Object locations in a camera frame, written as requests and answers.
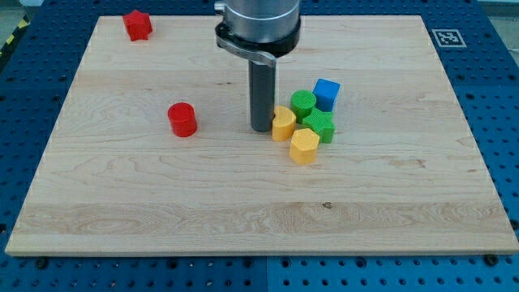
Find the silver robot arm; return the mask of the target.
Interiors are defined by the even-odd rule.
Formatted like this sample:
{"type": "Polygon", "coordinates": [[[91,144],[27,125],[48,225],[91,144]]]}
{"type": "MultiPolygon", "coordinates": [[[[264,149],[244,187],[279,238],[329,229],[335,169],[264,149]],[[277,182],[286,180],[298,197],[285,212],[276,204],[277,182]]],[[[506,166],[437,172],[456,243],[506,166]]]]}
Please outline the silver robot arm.
{"type": "Polygon", "coordinates": [[[215,27],[217,46],[248,61],[251,128],[272,129],[277,59],[298,44],[299,0],[221,0],[215,27]]]}

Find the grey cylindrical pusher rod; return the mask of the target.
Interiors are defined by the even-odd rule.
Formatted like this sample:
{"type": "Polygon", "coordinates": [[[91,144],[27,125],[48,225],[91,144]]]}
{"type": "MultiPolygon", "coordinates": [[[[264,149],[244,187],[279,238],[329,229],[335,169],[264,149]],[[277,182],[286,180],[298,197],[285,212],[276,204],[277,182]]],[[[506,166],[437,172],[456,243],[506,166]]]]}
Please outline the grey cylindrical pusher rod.
{"type": "Polygon", "coordinates": [[[268,132],[274,115],[276,71],[266,64],[249,61],[248,74],[251,127],[268,132]]]}

